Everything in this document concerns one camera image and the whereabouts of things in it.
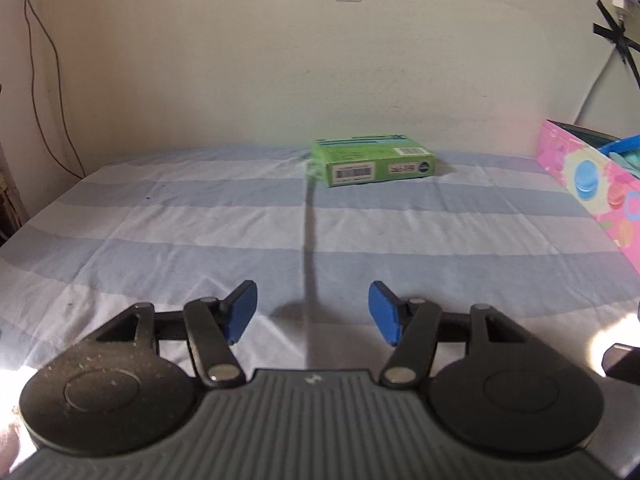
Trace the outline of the black tape cross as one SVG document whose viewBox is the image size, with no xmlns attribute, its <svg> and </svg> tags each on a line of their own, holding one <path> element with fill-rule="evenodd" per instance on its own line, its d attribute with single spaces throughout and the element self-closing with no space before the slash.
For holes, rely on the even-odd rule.
<svg viewBox="0 0 640 480">
<path fill-rule="evenodd" d="M 626 27 L 624 22 L 616 20 L 613 15 L 608 12 L 601 0 L 597 0 L 597 7 L 602 14 L 606 24 L 608 26 L 602 26 L 598 23 L 592 24 L 592 32 L 606 40 L 614 47 L 614 50 L 620 55 L 623 63 L 628 66 L 631 73 L 634 75 L 634 80 L 637 86 L 640 86 L 640 75 L 636 62 L 634 62 L 634 56 L 632 52 L 640 51 L 638 42 L 631 40 L 626 36 Z"/>
</svg>

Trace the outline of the pink gold-lined tin box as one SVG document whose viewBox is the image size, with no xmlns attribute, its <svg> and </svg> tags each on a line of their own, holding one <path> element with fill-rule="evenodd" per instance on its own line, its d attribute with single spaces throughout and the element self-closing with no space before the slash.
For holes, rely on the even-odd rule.
<svg viewBox="0 0 640 480">
<path fill-rule="evenodd" d="M 639 179 L 600 152 L 615 139 L 547 120 L 536 161 L 576 198 L 627 260 L 639 265 Z"/>
</svg>

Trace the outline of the teal item in tin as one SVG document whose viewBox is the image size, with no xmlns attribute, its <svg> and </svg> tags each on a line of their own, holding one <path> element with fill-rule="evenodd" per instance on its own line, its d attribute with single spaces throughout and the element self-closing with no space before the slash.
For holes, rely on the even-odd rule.
<svg viewBox="0 0 640 480">
<path fill-rule="evenodd" d="M 640 178 L 640 134 L 604 144 L 598 151 L 635 178 Z"/>
</svg>

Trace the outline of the blue striped bed sheet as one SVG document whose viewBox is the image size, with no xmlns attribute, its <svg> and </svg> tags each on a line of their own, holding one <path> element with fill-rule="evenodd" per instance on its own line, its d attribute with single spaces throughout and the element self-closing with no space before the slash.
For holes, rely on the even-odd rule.
<svg viewBox="0 0 640 480">
<path fill-rule="evenodd" d="M 377 280 L 449 311 L 491 304 L 586 363 L 639 301 L 631 264 L 527 158 L 445 153 L 425 179 L 328 188 L 302 150 L 163 153 L 104 166 L 2 246 L 1 365 L 40 367 L 135 302 L 245 280 L 248 370 L 378 370 Z"/>
</svg>

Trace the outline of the green cardboard box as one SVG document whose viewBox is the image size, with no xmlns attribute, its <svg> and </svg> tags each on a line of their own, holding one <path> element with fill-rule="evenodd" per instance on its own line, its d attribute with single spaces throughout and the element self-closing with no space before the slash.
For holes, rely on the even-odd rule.
<svg viewBox="0 0 640 480">
<path fill-rule="evenodd" d="M 435 155 L 402 134 L 322 139 L 311 147 L 312 171 L 329 188 L 425 178 L 435 167 Z"/>
</svg>

